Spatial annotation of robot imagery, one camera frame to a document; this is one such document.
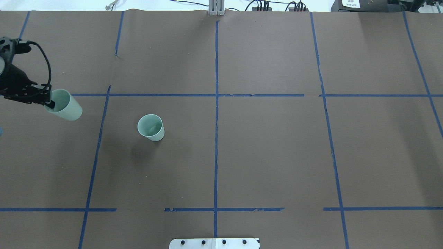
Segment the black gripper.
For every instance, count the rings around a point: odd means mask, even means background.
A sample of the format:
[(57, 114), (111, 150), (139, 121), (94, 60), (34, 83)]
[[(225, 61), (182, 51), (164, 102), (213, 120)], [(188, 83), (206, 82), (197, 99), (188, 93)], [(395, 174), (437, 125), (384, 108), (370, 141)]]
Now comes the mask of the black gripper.
[(25, 103), (40, 104), (54, 109), (51, 100), (51, 84), (37, 85), (27, 74), (14, 65), (6, 65), (0, 76), (0, 93), (3, 96), (24, 98)]

